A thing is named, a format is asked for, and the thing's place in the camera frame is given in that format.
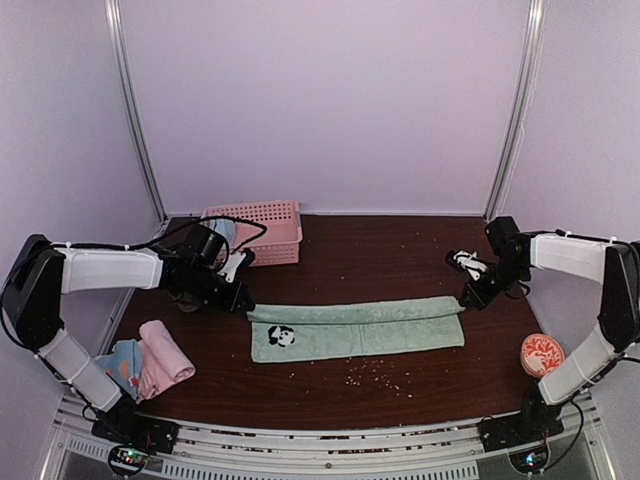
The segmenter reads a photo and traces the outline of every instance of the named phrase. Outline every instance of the pink basket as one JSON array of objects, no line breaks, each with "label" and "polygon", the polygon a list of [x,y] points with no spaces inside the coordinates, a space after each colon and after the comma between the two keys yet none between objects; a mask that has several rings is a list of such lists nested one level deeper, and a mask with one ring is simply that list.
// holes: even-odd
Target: pink basket
[{"label": "pink basket", "polygon": [[[203,217],[229,215],[253,220],[267,226],[267,233],[249,243],[248,248],[256,254],[251,266],[282,265],[298,263],[302,226],[298,202],[282,200],[264,203],[242,203],[224,207],[209,207]],[[236,224],[234,247],[255,235],[257,229],[251,225]]]}]

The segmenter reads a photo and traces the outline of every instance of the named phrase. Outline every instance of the lavender wall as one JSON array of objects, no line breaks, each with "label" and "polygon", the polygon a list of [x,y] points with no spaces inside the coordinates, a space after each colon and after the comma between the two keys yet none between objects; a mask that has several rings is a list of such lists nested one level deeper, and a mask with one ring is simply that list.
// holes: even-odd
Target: lavender wall
[{"label": "lavender wall", "polygon": [[[640,3],[549,3],[524,141],[505,212],[525,229],[640,238]],[[567,350],[593,328],[594,284],[539,273],[530,301]],[[640,357],[640,350],[631,352]],[[638,478],[640,371],[617,367],[593,393],[627,480]]]},{"label": "lavender wall", "polygon": [[[0,10],[0,277],[33,232],[138,241],[155,230],[133,155],[104,2],[6,0]],[[63,318],[93,353],[117,291],[66,298]],[[2,478],[34,478],[62,390],[0,334]]]},{"label": "lavender wall", "polygon": [[481,213],[528,4],[123,2],[167,209]]}]

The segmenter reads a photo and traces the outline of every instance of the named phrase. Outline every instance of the pink towel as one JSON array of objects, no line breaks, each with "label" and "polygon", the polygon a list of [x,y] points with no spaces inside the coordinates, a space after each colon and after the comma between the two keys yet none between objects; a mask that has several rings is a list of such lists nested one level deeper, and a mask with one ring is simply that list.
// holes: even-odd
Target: pink towel
[{"label": "pink towel", "polygon": [[185,357],[160,320],[143,324],[140,338],[142,373],[137,403],[160,395],[196,373],[193,363]]}]

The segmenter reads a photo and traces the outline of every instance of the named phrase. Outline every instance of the blue patterned cloth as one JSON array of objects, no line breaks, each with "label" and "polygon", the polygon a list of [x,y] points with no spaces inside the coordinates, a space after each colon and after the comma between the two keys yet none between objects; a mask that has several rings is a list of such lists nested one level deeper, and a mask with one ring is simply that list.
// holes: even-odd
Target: blue patterned cloth
[{"label": "blue patterned cloth", "polygon": [[96,357],[95,360],[134,400],[138,398],[142,357],[137,341],[121,340],[114,345],[113,353]]}]

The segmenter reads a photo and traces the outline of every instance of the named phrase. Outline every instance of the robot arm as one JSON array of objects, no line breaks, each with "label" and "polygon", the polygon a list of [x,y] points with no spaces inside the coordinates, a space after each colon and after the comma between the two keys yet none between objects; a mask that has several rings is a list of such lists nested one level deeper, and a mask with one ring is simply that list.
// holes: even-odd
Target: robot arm
[{"label": "robot arm", "polygon": [[[135,415],[135,401],[64,328],[61,294],[102,288],[159,288],[168,290],[190,311],[204,305],[229,312],[252,310],[255,305],[247,286],[235,279],[235,273],[255,256],[250,250],[233,253],[224,268],[216,269],[215,260],[224,243],[219,234],[201,225],[191,227],[186,239],[172,248],[153,245],[135,251],[55,245],[42,235],[27,239],[1,292],[2,307],[15,329],[17,343],[34,352],[98,415],[95,435],[166,452],[172,448],[166,438],[175,438],[175,424],[150,422]],[[139,438],[144,442],[138,444]]]},{"label": "robot arm", "polygon": [[[531,280],[531,268],[565,272],[602,285],[598,324],[562,365],[525,396],[522,411],[512,424],[522,440],[547,429],[560,406],[613,368],[640,339],[640,244],[561,231],[523,233],[511,217],[497,218],[485,233],[497,262],[484,262],[464,251],[447,254],[447,263],[471,276],[459,298],[462,306],[482,310],[499,294]],[[485,427],[487,438],[496,434],[490,427]],[[504,446],[508,435],[498,433]]]}]

